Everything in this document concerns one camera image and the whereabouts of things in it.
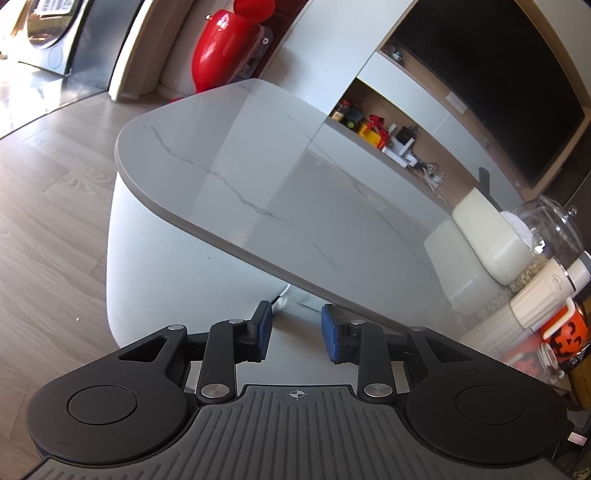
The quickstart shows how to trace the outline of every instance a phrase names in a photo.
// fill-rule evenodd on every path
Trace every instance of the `red vase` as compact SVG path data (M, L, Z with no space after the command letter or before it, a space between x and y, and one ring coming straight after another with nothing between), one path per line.
M197 93L232 80L261 41L264 29L255 21L227 10L207 22L195 53L191 73Z

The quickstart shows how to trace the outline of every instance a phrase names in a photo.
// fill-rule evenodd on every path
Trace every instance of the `washing machine door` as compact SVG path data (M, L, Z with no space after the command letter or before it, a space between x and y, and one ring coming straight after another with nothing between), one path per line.
M74 23L82 0L33 0L27 17L27 35L35 48L47 48L61 39Z

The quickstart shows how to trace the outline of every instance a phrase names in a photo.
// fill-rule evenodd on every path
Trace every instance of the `ribbed black surface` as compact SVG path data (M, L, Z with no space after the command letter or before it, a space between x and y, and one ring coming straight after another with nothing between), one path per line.
M462 465L429 451L395 410L347 387L248 387L204 407L174 445L134 465L80 468L48 460L31 480L565 479L539 460L510 469Z

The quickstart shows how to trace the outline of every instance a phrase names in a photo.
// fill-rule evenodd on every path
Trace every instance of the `crosshair marking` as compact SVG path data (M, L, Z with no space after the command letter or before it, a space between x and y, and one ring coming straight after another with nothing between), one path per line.
M302 392L302 390L294 390L293 392L289 392L287 395L295 398L296 400L299 400L299 399L303 398L304 395L309 395L309 394Z

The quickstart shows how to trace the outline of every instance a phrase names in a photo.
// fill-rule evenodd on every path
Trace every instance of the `blue gripper pad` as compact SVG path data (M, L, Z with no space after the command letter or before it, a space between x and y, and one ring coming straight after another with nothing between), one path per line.
M273 309L271 307L271 303L265 303L265 311L263 312L261 321L258 325L258 342L256 344L262 359L267 356L269 340L271 339L271 330L273 328Z
M332 318L330 306L322 307L322 337L324 337L324 345L330 361L342 364L351 361L347 326L339 319Z

